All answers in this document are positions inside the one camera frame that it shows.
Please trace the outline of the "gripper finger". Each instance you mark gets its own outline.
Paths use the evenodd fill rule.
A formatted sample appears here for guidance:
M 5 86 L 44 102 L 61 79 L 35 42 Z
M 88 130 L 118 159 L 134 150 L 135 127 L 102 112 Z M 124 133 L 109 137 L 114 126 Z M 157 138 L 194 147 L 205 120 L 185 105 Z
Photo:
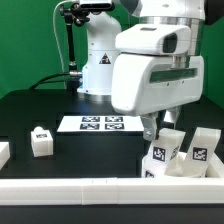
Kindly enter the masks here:
M 167 109 L 164 116 L 164 122 L 166 126 L 169 128 L 174 128 L 176 126 L 180 113 L 181 113 L 180 106 Z
M 143 138 L 147 141 L 153 141 L 157 133 L 157 118 L 158 113 L 148 113 L 141 115 L 141 122 L 143 125 Z

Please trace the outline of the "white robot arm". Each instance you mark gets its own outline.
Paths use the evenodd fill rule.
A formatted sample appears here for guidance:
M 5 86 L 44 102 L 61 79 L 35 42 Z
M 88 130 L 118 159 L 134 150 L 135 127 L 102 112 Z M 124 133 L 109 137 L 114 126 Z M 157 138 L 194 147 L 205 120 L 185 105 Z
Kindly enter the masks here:
M 224 17 L 224 0 L 81 0 L 80 8 L 90 20 L 85 95 L 140 116 L 146 139 L 156 113 L 201 97 L 203 27 Z

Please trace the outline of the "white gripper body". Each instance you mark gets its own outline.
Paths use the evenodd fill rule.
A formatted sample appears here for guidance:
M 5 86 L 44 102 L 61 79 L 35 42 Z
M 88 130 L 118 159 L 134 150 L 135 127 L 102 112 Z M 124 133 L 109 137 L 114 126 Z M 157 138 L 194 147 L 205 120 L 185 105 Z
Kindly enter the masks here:
M 197 101 L 202 94 L 204 60 L 173 69 L 172 57 L 120 54 L 112 76 L 111 102 L 117 113 L 140 116 Z

